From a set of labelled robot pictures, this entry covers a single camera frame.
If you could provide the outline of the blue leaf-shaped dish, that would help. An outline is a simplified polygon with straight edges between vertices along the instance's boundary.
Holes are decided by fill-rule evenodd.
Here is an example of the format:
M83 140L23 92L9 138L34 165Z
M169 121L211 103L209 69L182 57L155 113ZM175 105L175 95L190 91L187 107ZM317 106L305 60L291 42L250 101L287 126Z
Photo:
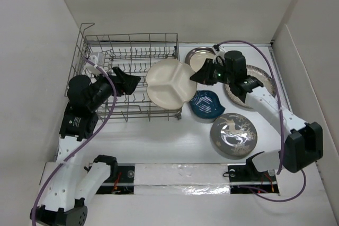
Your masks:
M213 122L224 114L226 108L218 95L210 90L199 90L189 101L192 113L203 122Z

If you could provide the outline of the cream divided plate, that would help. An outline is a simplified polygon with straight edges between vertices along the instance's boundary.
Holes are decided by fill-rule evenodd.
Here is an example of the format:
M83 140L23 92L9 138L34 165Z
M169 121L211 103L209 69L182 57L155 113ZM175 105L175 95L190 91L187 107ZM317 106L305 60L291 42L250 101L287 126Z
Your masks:
M164 59L150 67L146 75L147 95L165 110L178 110L190 101L197 83L190 80L193 69L177 59Z

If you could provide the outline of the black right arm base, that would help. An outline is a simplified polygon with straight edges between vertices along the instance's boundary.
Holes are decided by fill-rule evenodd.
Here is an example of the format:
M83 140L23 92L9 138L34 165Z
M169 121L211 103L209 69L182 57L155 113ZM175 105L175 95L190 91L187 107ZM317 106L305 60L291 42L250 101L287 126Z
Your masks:
M275 171L250 171L246 165L228 165L223 174L229 179L231 194L279 193Z

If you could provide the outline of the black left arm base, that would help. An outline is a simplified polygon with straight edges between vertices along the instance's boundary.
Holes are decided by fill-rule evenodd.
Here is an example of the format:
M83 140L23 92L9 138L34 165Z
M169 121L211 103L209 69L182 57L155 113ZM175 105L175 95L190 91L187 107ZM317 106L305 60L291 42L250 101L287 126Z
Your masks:
M134 194L135 164L118 164L115 177L107 179L97 190L97 195Z

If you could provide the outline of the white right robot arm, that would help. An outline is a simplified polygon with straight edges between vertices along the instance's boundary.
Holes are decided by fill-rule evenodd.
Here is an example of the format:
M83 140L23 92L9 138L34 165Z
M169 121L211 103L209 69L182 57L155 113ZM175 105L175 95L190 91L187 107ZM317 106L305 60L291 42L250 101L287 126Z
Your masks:
M257 180L267 170L297 173L323 157L323 128L283 107L256 77L247 73L240 51L224 53L223 61L206 59L190 79L203 85L227 84L233 95L258 112L280 135L280 150L260 152L245 166L246 177Z

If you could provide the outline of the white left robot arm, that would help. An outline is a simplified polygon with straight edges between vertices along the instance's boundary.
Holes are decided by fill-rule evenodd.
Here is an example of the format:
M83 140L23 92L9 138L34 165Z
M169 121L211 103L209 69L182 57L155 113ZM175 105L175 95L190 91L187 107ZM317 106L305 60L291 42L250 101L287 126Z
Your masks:
M85 146L102 127L97 126L97 109L108 100L131 95L141 78L113 67L108 74L99 67L68 82L68 104L59 131L57 167L40 188L30 212L32 225L84 225L87 205L105 182L118 176L116 157L98 155L81 178Z

